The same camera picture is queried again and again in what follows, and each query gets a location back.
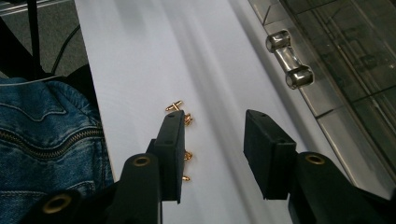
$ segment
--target gray surface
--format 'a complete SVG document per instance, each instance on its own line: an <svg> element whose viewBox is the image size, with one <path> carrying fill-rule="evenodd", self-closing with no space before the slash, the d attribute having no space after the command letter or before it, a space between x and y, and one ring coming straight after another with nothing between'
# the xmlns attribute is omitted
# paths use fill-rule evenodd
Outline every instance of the gray surface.
<svg viewBox="0 0 396 224"><path fill-rule="evenodd" d="M3 17L14 35L31 51L30 28L27 11ZM67 1L38 9L41 65L50 72L62 44L78 26L74 1ZM78 31L64 51L56 75L67 76L88 63L81 31Z"/></svg>

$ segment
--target black plastic part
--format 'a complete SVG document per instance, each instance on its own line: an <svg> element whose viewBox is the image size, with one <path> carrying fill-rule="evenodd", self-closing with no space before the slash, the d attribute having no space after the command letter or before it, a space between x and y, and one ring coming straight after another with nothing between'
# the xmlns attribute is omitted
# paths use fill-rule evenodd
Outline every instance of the black plastic part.
<svg viewBox="0 0 396 224"><path fill-rule="evenodd" d="M149 153L128 159L106 223L162 223L159 171L157 157Z"/></svg>
<svg viewBox="0 0 396 224"><path fill-rule="evenodd" d="M244 153L264 199L285 200L296 143L266 114L246 113Z"/></svg>
<svg viewBox="0 0 396 224"><path fill-rule="evenodd" d="M163 119L154 146L147 150L160 162L163 201L180 203L184 152L184 111L180 110Z"/></svg>
<svg viewBox="0 0 396 224"><path fill-rule="evenodd" d="M66 195L71 199L70 203L66 207L58 212L46 213L45 207L56 207L59 203L64 203L63 200L53 200L54 197L59 195ZM74 217L79 209L81 203L81 195L76 190L62 190L56 193L43 197L38 203L36 203L28 214L20 222L21 224L71 224L74 222Z"/></svg>
<svg viewBox="0 0 396 224"><path fill-rule="evenodd" d="M292 192L290 202L292 207L300 206L293 195L305 196L315 223L320 224L380 224L385 223L382 217L375 212L338 168L327 157L314 153L303 152L297 156L295 179L301 190ZM294 223L303 223L309 220L306 211L294 214L291 211Z"/></svg>

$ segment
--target brass screw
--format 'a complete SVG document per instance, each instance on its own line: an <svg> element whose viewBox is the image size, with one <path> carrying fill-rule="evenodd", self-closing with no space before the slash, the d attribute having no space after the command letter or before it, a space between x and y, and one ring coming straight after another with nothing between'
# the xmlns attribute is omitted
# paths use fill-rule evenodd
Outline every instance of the brass screw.
<svg viewBox="0 0 396 224"><path fill-rule="evenodd" d="M179 105L183 104L182 101L177 101L172 103L171 105L169 105L168 107L165 108L165 111L169 111L169 110L176 110L179 111L180 109L178 108Z"/></svg>
<svg viewBox="0 0 396 224"><path fill-rule="evenodd" d="M184 160L185 160L185 161L189 161L189 160L191 160L191 158L192 158L192 153L189 152L189 151L186 151L186 152L184 153Z"/></svg>
<svg viewBox="0 0 396 224"><path fill-rule="evenodd" d="M184 125L189 126L192 123L192 120L193 118L191 117L191 114L188 113L184 116Z"/></svg>
<svg viewBox="0 0 396 224"><path fill-rule="evenodd" d="M188 176L183 175L182 180L184 180L184 181L190 181L191 179L190 179Z"/></svg>

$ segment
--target bolt hole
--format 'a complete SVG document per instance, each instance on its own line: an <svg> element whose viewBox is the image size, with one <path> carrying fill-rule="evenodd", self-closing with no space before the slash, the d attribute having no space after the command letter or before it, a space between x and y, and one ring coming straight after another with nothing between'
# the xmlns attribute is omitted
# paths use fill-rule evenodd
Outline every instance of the bolt hole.
<svg viewBox="0 0 396 224"><path fill-rule="evenodd" d="M322 164L324 164L324 160L323 160L321 157L319 157L319 156L307 155L307 156L305 157L305 159L308 160L308 161L311 162L311 163L316 164L316 165L322 165Z"/></svg>
<svg viewBox="0 0 396 224"><path fill-rule="evenodd" d="M72 202L72 198L67 194L55 195L46 204L44 204L43 212L45 214L53 214L62 211Z"/></svg>
<svg viewBox="0 0 396 224"><path fill-rule="evenodd" d="M134 159L135 166L145 166L150 163L149 157L139 157Z"/></svg>

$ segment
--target black cable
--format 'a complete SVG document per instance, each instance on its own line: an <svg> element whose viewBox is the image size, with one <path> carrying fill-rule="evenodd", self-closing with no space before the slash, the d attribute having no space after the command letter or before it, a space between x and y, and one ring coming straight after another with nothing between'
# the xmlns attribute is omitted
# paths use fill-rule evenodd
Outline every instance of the black cable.
<svg viewBox="0 0 396 224"><path fill-rule="evenodd" d="M70 40L73 38L73 36L76 34L76 32L79 30L80 26L78 25L73 31L72 33L70 33L70 35L66 38L66 40L64 41L64 44L61 47L61 50L58 53L58 57L56 57L55 63L52 66L52 69L50 70L50 72L52 74L55 74L56 69L58 68L59 65L59 61L62 59L62 56L64 55L64 50L67 47L67 44L70 42Z"/></svg>
<svg viewBox="0 0 396 224"><path fill-rule="evenodd" d="M40 77L41 64L40 64L40 41L38 37L38 22L37 22L37 2L36 0L27 1L30 37L32 38L32 55L33 66L35 69L35 79Z"/></svg>

